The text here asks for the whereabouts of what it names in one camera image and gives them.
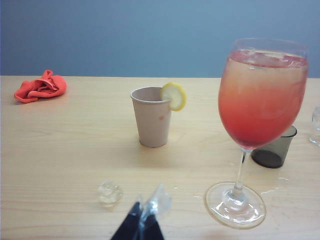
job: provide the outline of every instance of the blue wall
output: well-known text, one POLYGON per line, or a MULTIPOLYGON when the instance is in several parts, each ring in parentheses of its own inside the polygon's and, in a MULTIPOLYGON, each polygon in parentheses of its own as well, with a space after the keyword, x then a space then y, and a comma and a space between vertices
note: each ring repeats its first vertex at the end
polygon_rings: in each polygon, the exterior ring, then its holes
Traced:
POLYGON ((308 45, 320 77, 320 0, 2 0, 1 74, 220 77, 244 37, 308 45))

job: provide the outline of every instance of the dark plastic cup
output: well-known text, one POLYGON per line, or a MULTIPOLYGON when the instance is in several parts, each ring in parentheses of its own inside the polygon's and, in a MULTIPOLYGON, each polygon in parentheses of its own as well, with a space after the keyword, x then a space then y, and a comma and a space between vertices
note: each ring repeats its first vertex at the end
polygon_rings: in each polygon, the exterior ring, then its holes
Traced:
POLYGON ((277 140, 252 151, 252 159, 266 168, 277 169, 284 165, 292 138, 297 129, 291 126, 277 140))

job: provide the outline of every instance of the red drink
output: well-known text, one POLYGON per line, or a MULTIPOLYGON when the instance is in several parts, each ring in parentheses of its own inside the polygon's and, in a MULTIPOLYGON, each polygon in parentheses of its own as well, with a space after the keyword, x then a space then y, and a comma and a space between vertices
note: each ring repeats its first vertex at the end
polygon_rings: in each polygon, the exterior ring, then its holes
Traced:
POLYGON ((221 80, 221 121, 242 148, 275 140, 294 122, 305 93, 305 58, 258 50, 231 52, 221 80))

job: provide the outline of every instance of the gray translucent cup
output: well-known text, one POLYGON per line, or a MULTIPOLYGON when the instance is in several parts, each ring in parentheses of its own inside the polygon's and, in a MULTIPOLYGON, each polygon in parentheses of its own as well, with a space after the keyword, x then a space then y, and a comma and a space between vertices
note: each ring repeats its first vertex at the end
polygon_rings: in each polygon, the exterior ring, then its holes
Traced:
POLYGON ((168 141, 170 101, 161 99, 160 86, 142 87, 132 91, 139 141, 149 148, 158 148, 168 141))
POLYGON ((292 138, 297 135, 297 129, 291 126, 277 140, 252 151, 252 159, 266 168, 280 168, 285 163, 292 138))

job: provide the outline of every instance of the wine glass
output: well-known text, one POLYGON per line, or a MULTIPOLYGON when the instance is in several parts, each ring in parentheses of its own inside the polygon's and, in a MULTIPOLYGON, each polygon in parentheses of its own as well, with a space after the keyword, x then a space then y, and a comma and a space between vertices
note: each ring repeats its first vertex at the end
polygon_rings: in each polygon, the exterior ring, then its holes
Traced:
POLYGON ((234 42, 221 78, 218 109, 222 124, 241 147, 236 182, 210 187, 207 209, 237 229, 259 225, 266 216, 262 198, 243 184, 251 152, 278 138, 294 122, 305 94, 307 47, 301 43, 243 38, 234 42))

